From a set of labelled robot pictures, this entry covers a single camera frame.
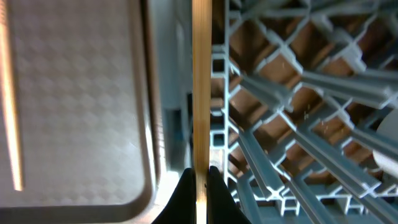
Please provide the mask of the wooden chopstick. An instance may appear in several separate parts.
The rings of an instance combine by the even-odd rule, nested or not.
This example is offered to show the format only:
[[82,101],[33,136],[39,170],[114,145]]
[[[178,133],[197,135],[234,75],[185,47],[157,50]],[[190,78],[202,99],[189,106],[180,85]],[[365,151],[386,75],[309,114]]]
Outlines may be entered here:
[[206,224],[210,161],[212,1],[192,1],[193,161],[196,177],[196,224]]
[[1,97],[2,112],[6,130],[7,146],[13,187],[22,191],[22,153],[19,134],[17,100],[14,90],[14,75],[12,68],[11,41],[8,23],[7,1],[1,0]]

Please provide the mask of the white cup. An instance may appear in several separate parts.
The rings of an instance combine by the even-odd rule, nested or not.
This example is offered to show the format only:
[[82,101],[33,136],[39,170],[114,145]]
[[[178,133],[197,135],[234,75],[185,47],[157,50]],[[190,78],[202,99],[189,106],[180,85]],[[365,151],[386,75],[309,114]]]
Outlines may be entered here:
[[376,131],[381,147],[373,150],[376,164],[389,175],[397,178],[397,110],[392,110]]

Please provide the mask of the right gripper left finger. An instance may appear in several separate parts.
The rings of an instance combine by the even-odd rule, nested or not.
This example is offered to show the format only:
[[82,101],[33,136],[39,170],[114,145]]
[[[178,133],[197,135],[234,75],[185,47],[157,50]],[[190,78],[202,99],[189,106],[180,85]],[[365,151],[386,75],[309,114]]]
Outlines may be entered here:
[[152,224],[194,224],[196,209],[195,172],[184,170],[170,200]]

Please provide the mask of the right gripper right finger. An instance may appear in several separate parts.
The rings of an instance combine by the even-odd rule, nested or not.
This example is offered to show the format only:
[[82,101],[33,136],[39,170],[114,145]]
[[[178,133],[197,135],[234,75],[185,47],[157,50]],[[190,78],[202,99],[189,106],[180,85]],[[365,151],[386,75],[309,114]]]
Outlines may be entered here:
[[213,224],[251,224],[237,207],[219,170],[210,166],[207,177],[207,212]]

